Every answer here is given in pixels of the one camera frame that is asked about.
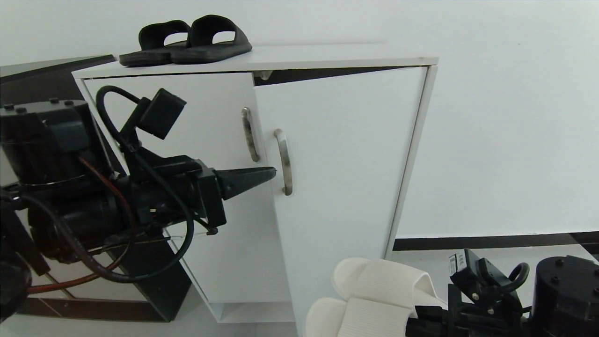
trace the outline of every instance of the white floor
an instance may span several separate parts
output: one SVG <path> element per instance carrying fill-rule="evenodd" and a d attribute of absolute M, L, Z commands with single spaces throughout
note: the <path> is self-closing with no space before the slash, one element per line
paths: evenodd
<path fill-rule="evenodd" d="M 170 323 L 126 323 L 14 315 L 0 325 L 2 337 L 297 337 L 295 323 L 219 324 L 192 287 Z"/>
<path fill-rule="evenodd" d="M 531 266 L 528 281 L 518 291 L 522 304 L 533 301 L 536 264 L 546 257 L 573 255 L 594 260 L 580 245 L 474 249 L 479 257 L 486 257 L 509 274 L 519 262 Z M 422 269 L 431 275 L 437 294 L 447 299 L 449 279 L 448 258 L 455 251 L 394 252 L 391 260 Z M 106 337 L 106 336 L 218 336 L 218 337 L 297 337 L 294 323 L 218 324 L 192 288 L 171 323 L 124 323 L 107 321 L 68 320 L 15 315 L 0 325 L 2 337 Z"/>

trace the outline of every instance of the label sticker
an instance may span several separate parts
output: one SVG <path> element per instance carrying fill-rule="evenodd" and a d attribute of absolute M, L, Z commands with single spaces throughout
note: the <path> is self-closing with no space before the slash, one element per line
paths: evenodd
<path fill-rule="evenodd" d="M 451 273 L 451 275 L 457 273 L 457 272 L 461 272 L 462 270 L 466 269 L 468 267 L 468 264 L 466 263 L 466 252 L 465 251 L 460 251 L 457 252 L 454 255 L 451 255 L 451 257 L 449 257 L 449 272 Z"/>
<path fill-rule="evenodd" d="M 455 272 L 458 270 L 458 265 L 455 263 L 456 262 L 456 254 L 451 255 L 449 257 L 449 275 L 453 275 L 455 274 Z"/>

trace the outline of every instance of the black slipper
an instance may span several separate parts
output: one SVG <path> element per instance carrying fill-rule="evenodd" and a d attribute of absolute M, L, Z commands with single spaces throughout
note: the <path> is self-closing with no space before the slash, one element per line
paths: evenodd
<path fill-rule="evenodd" d="M 190 27 L 181 20 L 173 20 L 163 23 L 154 23 L 140 30 L 140 52 L 134 52 L 119 56 L 119 62 L 126 67 L 149 67 L 172 63 L 171 53 L 189 47 L 187 41 L 179 41 L 164 45 L 164 39 L 171 34 L 187 33 Z"/>
<path fill-rule="evenodd" d="M 212 39 L 219 32 L 235 32 L 235 38 L 232 41 L 212 43 Z M 188 40 L 191 43 L 189 48 L 172 52 L 173 63 L 212 63 L 247 53 L 252 49 L 243 31 L 233 21 L 218 15 L 206 15 L 194 21 Z"/>

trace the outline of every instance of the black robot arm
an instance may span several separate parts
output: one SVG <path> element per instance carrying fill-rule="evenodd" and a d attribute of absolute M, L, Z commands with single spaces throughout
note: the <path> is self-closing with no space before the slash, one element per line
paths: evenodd
<path fill-rule="evenodd" d="M 599 336 L 599 266 L 592 261 L 566 256 L 539 262 L 528 308 L 516 294 L 528 277 L 526 263 L 505 276 L 470 249 L 449 263 L 448 310 L 417 306 L 418 318 L 409 318 L 406 337 Z M 462 293 L 472 303 L 463 302 Z"/>
<path fill-rule="evenodd" d="M 109 92 L 137 104 L 120 131 L 104 107 Z M 1 192 L 2 261 L 13 261 L 6 266 L 14 266 L 13 272 L 29 272 L 22 263 L 14 262 L 18 257 L 37 274 L 47 273 L 43 255 L 61 263 L 82 261 L 93 272 L 91 279 L 100 276 L 114 282 L 140 282 L 181 259 L 191 244 L 194 221 L 208 234 L 216 234 L 218 226 L 226 223 L 223 200 L 276 174 L 272 167 L 215 170 L 188 156 L 162 158 L 142 147 L 137 128 L 164 139 L 186 104 L 164 89 L 150 100 L 106 86 L 98 91 L 96 102 L 130 175 L 115 168 L 118 162 L 109 160 L 114 154 L 84 101 L 50 100 L 0 109 L 2 148 L 19 180 L 3 186 Z M 31 237 L 15 214 L 23 209 L 28 210 Z M 114 273 L 118 261 L 104 267 L 92 257 L 116 246 L 167 239 L 162 230 L 182 221 L 187 233 L 181 248 L 167 265 L 152 273 Z M 3 305 L 8 294 L 5 279 Z M 25 280 L 25 288 L 31 284 L 25 273 L 19 279 Z M 77 284 L 66 282 L 63 287 Z"/>

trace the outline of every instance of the metal handle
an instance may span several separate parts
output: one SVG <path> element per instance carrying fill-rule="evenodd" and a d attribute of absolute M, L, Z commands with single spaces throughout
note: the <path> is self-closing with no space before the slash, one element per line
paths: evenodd
<path fill-rule="evenodd" d="M 260 160 L 260 156 L 258 155 L 258 151 L 256 151 L 256 143 L 254 143 L 252 125 L 250 124 L 251 118 L 252 113 L 250 112 L 250 108 L 245 107 L 241 109 L 241 121 L 243 122 L 243 131 L 246 134 L 247 148 L 250 150 L 250 157 L 252 157 L 254 163 L 257 163 Z"/>
<path fill-rule="evenodd" d="M 279 144 L 279 153 L 281 155 L 281 165 L 283 166 L 283 192 L 285 195 L 291 195 L 294 191 L 294 179 L 291 175 L 291 162 L 289 161 L 289 149 L 287 148 L 287 136 L 281 129 L 274 130 L 274 136 L 277 137 Z"/>

